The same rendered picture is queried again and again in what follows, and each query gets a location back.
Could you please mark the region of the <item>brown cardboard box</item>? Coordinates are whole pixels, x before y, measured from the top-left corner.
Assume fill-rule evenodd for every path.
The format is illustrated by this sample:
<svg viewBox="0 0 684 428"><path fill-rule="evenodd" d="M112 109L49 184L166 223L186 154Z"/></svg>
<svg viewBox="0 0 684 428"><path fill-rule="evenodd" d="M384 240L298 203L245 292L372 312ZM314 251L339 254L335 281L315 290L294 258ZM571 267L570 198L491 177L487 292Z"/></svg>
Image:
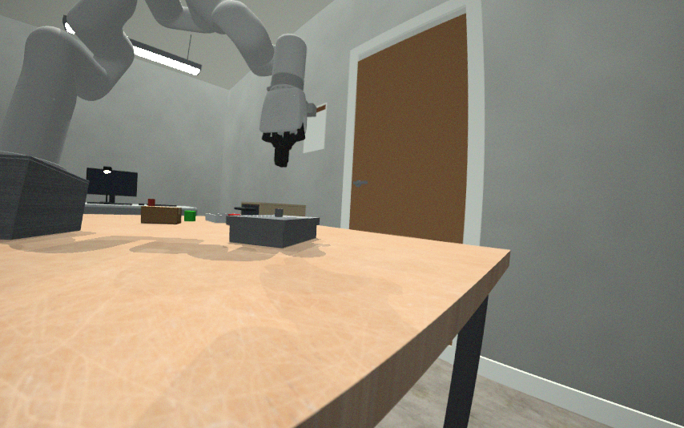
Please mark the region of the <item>brown cardboard box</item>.
<svg viewBox="0 0 684 428"><path fill-rule="evenodd" d="M141 206L142 224L180 224L182 208Z"/></svg>

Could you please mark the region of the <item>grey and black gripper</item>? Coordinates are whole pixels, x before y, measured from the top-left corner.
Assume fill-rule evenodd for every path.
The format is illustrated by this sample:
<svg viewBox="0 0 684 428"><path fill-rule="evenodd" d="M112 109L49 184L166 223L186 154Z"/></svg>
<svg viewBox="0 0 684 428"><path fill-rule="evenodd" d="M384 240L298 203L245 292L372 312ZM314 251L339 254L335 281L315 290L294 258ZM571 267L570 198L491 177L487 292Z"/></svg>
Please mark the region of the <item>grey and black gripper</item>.
<svg viewBox="0 0 684 428"><path fill-rule="evenodd" d="M271 143L275 148L276 166L287 167L289 150L296 142L305 139L306 130L305 93L298 87L288 84L273 86L264 99L260 131L263 132L262 140Z"/></svg>

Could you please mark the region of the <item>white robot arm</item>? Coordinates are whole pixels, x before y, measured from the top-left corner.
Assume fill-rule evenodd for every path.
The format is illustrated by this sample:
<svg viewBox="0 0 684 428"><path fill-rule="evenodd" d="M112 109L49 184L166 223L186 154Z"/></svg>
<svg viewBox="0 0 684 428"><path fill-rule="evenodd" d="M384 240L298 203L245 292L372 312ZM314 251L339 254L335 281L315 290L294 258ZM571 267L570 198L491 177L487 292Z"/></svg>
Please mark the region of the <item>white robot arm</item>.
<svg viewBox="0 0 684 428"><path fill-rule="evenodd" d="M145 0L161 26L226 34L255 75L272 76L267 91L277 84L304 91L307 46L301 37L283 34L272 45L263 23L242 2L185 1L187 7L180 0ZM135 49L123 26L137 2L79 0L70 9L67 23L93 57L57 27L41 26L29 34L0 130L0 154L30 155L66 171L59 163L77 96L101 99L134 61Z"/></svg>

